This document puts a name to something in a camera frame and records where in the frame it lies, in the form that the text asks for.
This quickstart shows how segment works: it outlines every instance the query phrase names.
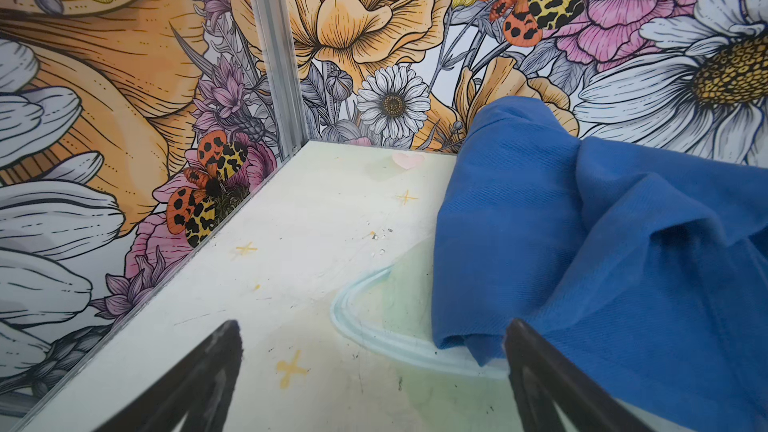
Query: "floral wallpaper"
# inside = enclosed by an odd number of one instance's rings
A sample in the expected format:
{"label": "floral wallpaper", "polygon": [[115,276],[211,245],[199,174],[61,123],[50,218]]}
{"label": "floral wallpaper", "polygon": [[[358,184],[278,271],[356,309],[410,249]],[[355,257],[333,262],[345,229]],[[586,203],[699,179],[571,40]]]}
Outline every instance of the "floral wallpaper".
{"label": "floral wallpaper", "polygon": [[[310,136],[457,152],[503,96],[579,137],[768,166],[768,0],[287,0]],[[233,2],[261,57],[248,0]]]}
{"label": "floral wallpaper", "polygon": [[0,414],[24,415],[277,169],[240,1],[0,0]]}

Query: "daisy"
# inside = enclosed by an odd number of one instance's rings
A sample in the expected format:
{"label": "daisy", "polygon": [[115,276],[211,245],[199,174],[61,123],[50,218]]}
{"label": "daisy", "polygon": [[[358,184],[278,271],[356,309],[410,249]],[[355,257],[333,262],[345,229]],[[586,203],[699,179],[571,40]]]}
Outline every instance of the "daisy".
{"label": "daisy", "polygon": [[573,114],[585,136],[768,166],[768,0],[696,0],[654,19],[649,53],[597,74]]}
{"label": "daisy", "polygon": [[405,65],[379,69],[357,92],[360,119],[384,139],[413,136],[427,120],[427,84]]}

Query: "blue fabric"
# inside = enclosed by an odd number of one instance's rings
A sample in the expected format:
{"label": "blue fabric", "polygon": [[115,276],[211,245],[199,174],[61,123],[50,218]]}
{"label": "blue fabric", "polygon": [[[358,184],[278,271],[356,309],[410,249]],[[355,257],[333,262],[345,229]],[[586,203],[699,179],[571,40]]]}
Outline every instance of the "blue fabric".
{"label": "blue fabric", "polygon": [[768,430],[768,170],[567,134],[486,106],[440,209],[432,332],[484,364],[523,318],[613,396]]}

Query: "daisy center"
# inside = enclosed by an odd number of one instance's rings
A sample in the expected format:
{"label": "daisy center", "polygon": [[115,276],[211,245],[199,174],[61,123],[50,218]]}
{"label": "daisy center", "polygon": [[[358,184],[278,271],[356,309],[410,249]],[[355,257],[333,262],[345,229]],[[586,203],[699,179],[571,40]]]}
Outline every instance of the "daisy center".
{"label": "daisy center", "polygon": [[397,94],[389,94],[382,101],[382,109],[390,117],[400,117],[406,113],[406,101]]}
{"label": "daisy center", "polygon": [[699,101],[736,104],[768,96],[768,34],[725,47],[694,77]]}

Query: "orange flower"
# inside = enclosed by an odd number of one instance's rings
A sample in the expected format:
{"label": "orange flower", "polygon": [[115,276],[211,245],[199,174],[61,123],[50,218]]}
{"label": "orange flower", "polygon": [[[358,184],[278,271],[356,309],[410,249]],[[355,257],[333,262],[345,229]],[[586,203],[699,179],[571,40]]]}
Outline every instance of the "orange flower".
{"label": "orange flower", "polygon": [[[578,122],[569,111],[571,101],[568,95],[545,77],[526,79],[522,72],[514,68],[514,64],[515,60],[507,57],[492,60],[488,64],[479,90],[472,80],[472,72],[465,67],[456,86],[456,110],[446,107],[436,97],[430,96],[432,109],[427,111],[428,119],[414,137],[411,148],[457,152],[458,147],[450,147],[450,144],[466,137],[475,115],[485,105],[509,96],[543,100],[563,128],[572,136],[578,136]],[[436,126],[437,130],[433,133],[432,130]],[[430,137],[429,145],[424,147],[424,142]]]}
{"label": "orange flower", "polygon": [[0,180],[24,182],[71,156],[98,151],[104,164],[88,185],[116,197],[126,216],[122,235],[152,212],[152,191],[186,162],[201,72],[171,27],[203,53],[203,18],[190,0],[62,3],[64,17],[51,17],[33,0],[0,0],[0,9],[33,13],[0,18],[3,34],[37,57],[39,72],[30,86],[65,86],[83,107],[58,142],[0,170]]}
{"label": "orange flower", "polygon": [[[250,0],[231,0],[235,21],[259,58],[261,45]],[[299,77],[313,58],[349,73],[357,91],[378,69],[420,62],[443,40],[451,0],[286,0]]]}

